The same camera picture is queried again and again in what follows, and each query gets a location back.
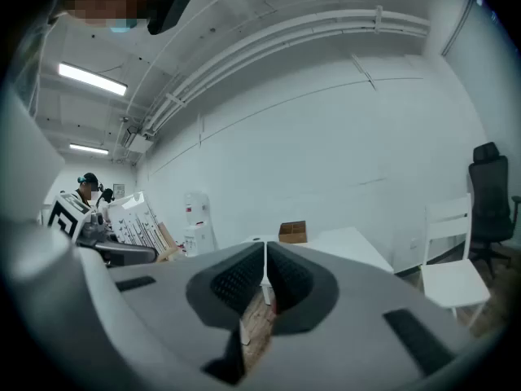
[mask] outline blue face mask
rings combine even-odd
[[[111,21],[111,31],[114,33],[128,32],[138,26],[137,19],[114,19]]]

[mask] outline chair backrest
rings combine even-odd
[[[494,142],[474,149],[474,163],[469,166],[469,175],[474,187],[474,216],[489,219],[509,217],[508,160],[499,155]]]
[[[471,194],[456,200],[444,203],[431,204],[426,207],[425,217],[427,223],[425,252],[423,265],[427,264],[429,247],[434,239],[448,238],[456,235],[466,235],[463,259],[469,256],[471,246],[472,228],[472,199]]]

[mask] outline chair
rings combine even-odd
[[[426,208],[427,237],[423,256],[422,280],[425,295],[441,307],[452,309],[478,305],[468,326],[471,327],[490,298],[478,271],[468,259],[471,245],[471,195]],[[434,239],[466,235],[463,259],[441,264],[427,264],[431,242]]]
[[[508,204],[508,160],[500,156],[494,142],[485,143],[474,149],[474,163],[469,166],[474,187],[472,210],[472,240],[482,243],[482,248],[472,248],[472,261],[483,259],[494,278],[492,258],[507,260],[510,257],[493,251],[490,245],[511,239],[514,235],[521,197],[514,196],[514,221],[510,220]]]

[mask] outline white table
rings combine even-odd
[[[266,273],[266,243],[278,242],[276,235],[254,235],[250,236],[246,242],[264,242],[264,278],[260,283],[264,301],[267,305],[271,304],[269,299],[269,289],[271,284]],[[392,266],[390,266],[382,255],[373,247],[372,244],[355,228],[345,227],[343,229],[335,229],[333,231],[323,231],[317,238],[310,240],[305,244],[297,244],[305,248],[316,249],[320,252],[330,253],[337,257],[343,257],[352,261],[361,262],[367,265],[375,266],[380,270],[389,273],[394,273]]]

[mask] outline chair seat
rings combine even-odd
[[[472,239],[485,242],[501,242],[514,235],[514,225],[508,217],[487,219],[474,216]]]
[[[486,302],[487,286],[468,259],[422,266],[425,295],[445,308]]]

